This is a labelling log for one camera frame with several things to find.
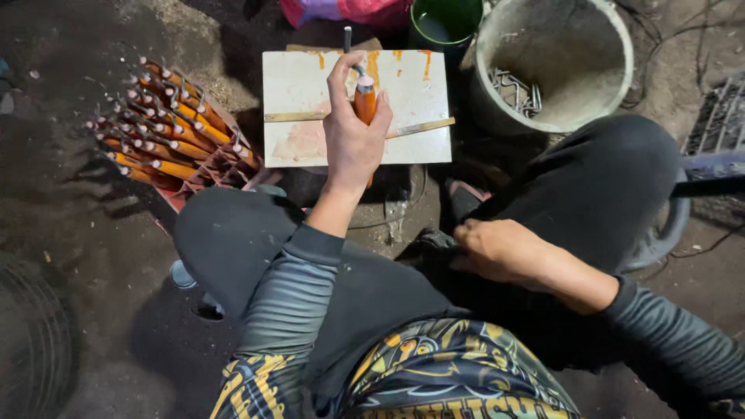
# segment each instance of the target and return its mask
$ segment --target person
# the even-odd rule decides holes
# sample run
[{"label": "person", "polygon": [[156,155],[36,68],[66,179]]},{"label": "person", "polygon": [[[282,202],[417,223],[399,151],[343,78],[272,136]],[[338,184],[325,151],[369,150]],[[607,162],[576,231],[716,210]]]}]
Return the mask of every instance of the person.
[{"label": "person", "polygon": [[457,227],[478,275],[430,261],[438,282],[344,239],[393,116],[382,92],[370,126],[356,118],[344,83],[360,61],[328,78],[310,215],[211,188],[177,219],[187,272],[241,324],[211,418],[578,418],[540,359],[597,352],[598,336],[681,417],[745,413],[742,349],[618,274],[675,183],[669,135],[640,116],[582,127]]}]

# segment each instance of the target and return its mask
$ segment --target pink bag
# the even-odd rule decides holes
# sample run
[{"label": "pink bag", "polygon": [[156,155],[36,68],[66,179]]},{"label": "pink bag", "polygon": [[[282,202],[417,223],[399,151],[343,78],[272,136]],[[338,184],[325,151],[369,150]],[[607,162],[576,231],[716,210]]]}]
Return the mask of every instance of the pink bag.
[{"label": "pink bag", "polygon": [[406,28],[411,0],[279,0],[297,29],[310,19],[349,19],[387,30]]}]

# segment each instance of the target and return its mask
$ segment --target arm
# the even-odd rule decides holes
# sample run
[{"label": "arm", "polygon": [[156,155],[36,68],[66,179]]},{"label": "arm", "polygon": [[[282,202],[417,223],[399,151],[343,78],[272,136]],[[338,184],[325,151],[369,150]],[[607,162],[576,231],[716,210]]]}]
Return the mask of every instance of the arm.
[{"label": "arm", "polygon": [[256,286],[211,418],[302,417],[302,371],[326,316],[346,229],[380,165],[393,117],[385,94],[369,127],[355,116],[344,82],[361,60],[345,54],[329,76],[332,112],[323,121],[329,178],[313,212]]},{"label": "arm", "polygon": [[482,277],[539,288],[582,315],[604,317],[627,347],[629,367],[682,417],[745,412],[745,352],[705,321],[512,220],[468,220],[455,237]]}]

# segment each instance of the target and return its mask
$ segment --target black pants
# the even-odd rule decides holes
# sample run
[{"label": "black pants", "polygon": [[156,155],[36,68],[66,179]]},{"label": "black pants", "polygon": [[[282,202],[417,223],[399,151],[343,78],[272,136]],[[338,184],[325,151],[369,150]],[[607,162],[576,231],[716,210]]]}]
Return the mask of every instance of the black pants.
[{"label": "black pants", "polygon": [[[598,119],[535,159],[472,217],[516,220],[614,274],[670,196],[677,169],[676,144],[654,122],[640,116]],[[239,316],[302,218],[284,199],[213,188],[188,202],[174,239],[186,270]],[[455,307],[511,329],[544,362],[556,361],[546,362],[550,366],[572,363],[578,348],[591,346],[590,337],[583,337],[587,320],[546,294],[447,272],[437,261],[417,271],[347,243],[307,383],[332,396],[385,333]]]}]

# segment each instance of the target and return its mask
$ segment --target ground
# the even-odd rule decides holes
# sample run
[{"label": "ground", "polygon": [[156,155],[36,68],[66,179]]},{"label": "ground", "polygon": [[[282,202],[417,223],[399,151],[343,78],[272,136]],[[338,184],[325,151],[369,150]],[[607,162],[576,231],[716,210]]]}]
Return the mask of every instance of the ground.
[{"label": "ground", "polygon": [[[278,4],[249,1],[244,7],[244,0],[0,0],[0,53],[21,89],[13,113],[0,116],[0,249],[56,272],[53,281],[74,310],[79,380],[61,418],[204,418],[212,409],[235,343],[231,324],[189,312],[200,293],[178,292],[167,281],[177,254],[154,221],[160,217],[170,228],[168,209],[148,188],[113,176],[80,126],[104,93],[122,91],[126,65],[145,53],[199,80],[247,135],[260,138],[261,53],[298,40]],[[706,0],[633,3],[671,34]],[[710,22],[742,13],[733,11],[737,3],[722,2]],[[648,45],[638,28],[633,36],[638,72]],[[633,110],[678,141],[701,105],[698,41],[691,31],[665,43],[650,67],[647,100]],[[742,66],[744,41],[741,28],[708,32],[703,88]],[[424,174],[415,168],[410,178],[419,196]],[[408,209],[413,215],[400,243],[389,243],[386,226],[350,236],[393,257],[422,227],[437,225],[437,195],[430,179]],[[365,223],[382,208],[360,212],[355,222]],[[737,221],[731,213],[705,218],[691,220],[677,253],[707,248]],[[744,248],[743,236],[734,235],[711,252],[671,258],[633,276],[745,343]],[[557,376],[591,418],[674,417],[623,366]]]}]

